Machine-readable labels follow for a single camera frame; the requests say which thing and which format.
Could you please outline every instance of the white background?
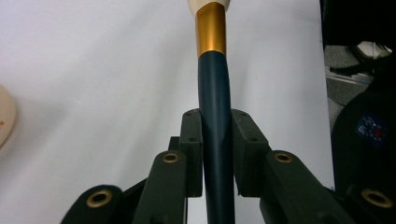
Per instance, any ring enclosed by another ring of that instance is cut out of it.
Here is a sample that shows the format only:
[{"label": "white background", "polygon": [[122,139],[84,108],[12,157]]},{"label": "white background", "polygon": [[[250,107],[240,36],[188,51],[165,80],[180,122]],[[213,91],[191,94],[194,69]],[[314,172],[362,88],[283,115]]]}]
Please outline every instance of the white background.
[{"label": "white background", "polygon": [[[198,107],[186,0],[0,2],[0,84],[14,132],[0,150],[0,223],[59,223],[86,189],[128,189]],[[234,0],[227,12],[232,107],[272,149],[333,186],[319,2]],[[189,223],[206,223],[204,199]],[[263,223],[235,199],[237,223]]]}]

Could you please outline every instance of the gold metal band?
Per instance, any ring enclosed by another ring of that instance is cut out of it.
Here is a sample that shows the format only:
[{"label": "gold metal band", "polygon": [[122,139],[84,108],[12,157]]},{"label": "gold metal band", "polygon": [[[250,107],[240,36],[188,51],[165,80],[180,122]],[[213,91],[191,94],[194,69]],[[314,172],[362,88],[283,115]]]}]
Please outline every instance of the gold metal band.
[{"label": "gold metal band", "polygon": [[225,8],[212,2],[201,7],[196,14],[198,58],[205,52],[215,50],[226,54]]}]

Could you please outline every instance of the brass insert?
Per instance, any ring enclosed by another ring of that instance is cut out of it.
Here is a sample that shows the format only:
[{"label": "brass insert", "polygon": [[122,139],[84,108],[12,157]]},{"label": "brass insert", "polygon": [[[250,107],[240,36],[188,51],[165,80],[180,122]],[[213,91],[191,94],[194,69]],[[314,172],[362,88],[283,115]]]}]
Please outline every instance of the brass insert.
[{"label": "brass insert", "polygon": [[111,201],[112,196],[110,190],[100,189],[88,198],[87,205],[91,208],[102,207]]},{"label": "brass insert", "polygon": [[225,55],[225,8],[212,2],[201,7],[196,14],[196,38],[198,58],[205,52],[215,50]]},{"label": "brass insert", "polygon": [[377,190],[364,189],[361,191],[361,196],[368,203],[373,204],[377,207],[391,208],[393,206],[393,201],[385,194]]},{"label": "brass insert", "polygon": [[280,152],[275,154],[275,159],[280,162],[289,163],[293,161],[291,155]]},{"label": "brass insert", "polygon": [[163,155],[164,162],[173,163],[177,162],[178,160],[180,160],[180,157],[176,153],[170,152]]}]

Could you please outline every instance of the white tabletop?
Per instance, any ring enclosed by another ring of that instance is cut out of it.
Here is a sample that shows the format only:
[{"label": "white tabletop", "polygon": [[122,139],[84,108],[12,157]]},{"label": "white tabletop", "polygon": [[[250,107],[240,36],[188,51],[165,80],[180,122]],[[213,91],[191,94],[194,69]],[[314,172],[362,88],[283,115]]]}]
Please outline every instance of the white tabletop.
[{"label": "white tabletop", "polygon": [[[319,2],[234,0],[227,32],[232,107],[331,188]],[[187,0],[3,0],[0,84],[18,110],[0,150],[0,223],[59,223],[86,189],[146,178],[198,107]],[[189,209],[205,223],[204,198]],[[235,210],[263,223],[258,199]]]}]

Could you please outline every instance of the blue logo patch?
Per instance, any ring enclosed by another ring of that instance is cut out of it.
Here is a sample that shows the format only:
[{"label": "blue logo patch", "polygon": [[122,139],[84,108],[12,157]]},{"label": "blue logo patch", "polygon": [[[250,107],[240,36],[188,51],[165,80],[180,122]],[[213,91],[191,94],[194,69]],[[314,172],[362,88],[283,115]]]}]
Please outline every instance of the blue logo patch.
[{"label": "blue logo patch", "polygon": [[388,124],[382,119],[364,112],[355,132],[373,147],[380,149],[388,135]]}]

